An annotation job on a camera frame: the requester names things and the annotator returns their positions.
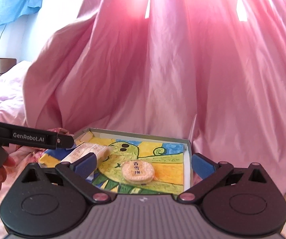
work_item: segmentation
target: sunlight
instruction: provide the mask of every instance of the sunlight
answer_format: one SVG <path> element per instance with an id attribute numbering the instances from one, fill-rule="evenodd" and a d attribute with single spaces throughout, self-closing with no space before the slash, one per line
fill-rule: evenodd
<path id="1" fill-rule="evenodd" d="M 145 19 L 150 17 L 150 0 L 147 2 L 146 12 L 145 12 Z"/>
<path id="2" fill-rule="evenodd" d="M 247 13 L 246 13 L 246 9 L 245 9 L 245 6 L 242 0 L 237 0 L 236 12 L 237 12 L 239 21 L 241 22 L 247 21 Z"/>

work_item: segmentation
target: pink curtain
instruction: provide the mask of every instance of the pink curtain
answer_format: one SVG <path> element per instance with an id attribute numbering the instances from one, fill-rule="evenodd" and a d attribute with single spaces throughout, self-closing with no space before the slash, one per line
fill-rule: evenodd
<path id="1" fill-rule="evenodd" d="M 188 138 L 286 193 L 286 0 L 84 0 L 24 101 L 30 127 Z"/>

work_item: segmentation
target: white wall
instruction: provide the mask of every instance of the white wall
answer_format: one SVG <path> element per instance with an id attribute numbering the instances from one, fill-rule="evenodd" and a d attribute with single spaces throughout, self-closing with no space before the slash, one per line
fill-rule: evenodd
<path id="1" fill-rule="evenodd" d="M 74 21 L 83 0 L 43 0 L 33 15 L 21 16 L 6 25 L 0 39 L 0 57 L 33 61 L 48 38 Z"/>
<path id="2" fill-rule="evenodd" d="M 25 26 L 28 16 L 24 15 L 15 22 L 5 26 L 4 32 L 0 38 L 0 57 L 16 58 L 21 57 L 22 38 L 25 32 Z M 0 26 L 0 35 L 4 26 Z"/>
<path id="3" fill-rule="evenodd" d="M 43 0 L 37 14 L 29 15 L 20 61 L 33 61 L 48 38 L 74 21 L 83 0 Z"/>

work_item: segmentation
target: crayon drawing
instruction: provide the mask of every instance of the crayon drawing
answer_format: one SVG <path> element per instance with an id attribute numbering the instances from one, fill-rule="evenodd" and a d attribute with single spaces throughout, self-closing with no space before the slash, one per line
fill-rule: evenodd
<path id="1" fill-rule="evenodd" d="M 114 146 L 110 156 L 88 179 L 93 185 L 123 194 L 178 195 L 184 188 L 184 145 L 180 143 L 155 143 L 93 137 L 90 143 Z M 127 160 L 140 159 L 152 164 L 155 178 L 146 185 L 131 185 L 123 179 L 121 164 Z"/>

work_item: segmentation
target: blue gripper pad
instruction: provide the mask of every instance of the blue gripper pad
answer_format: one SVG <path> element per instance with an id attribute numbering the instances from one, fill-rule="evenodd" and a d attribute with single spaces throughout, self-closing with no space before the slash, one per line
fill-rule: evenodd
<path id="1" fill-rule="evenodd" d="M 215 172 L 215 167 L 198 155 L 192 155 L 192 169 L 203 180 Z"/>
<path id="2" fill-rule="evenodd" d="M 88 153 L 70 165 L 70 168 L 79 176 L 86 179 L 96 169 L 97 159 L 94 153 Z"/>

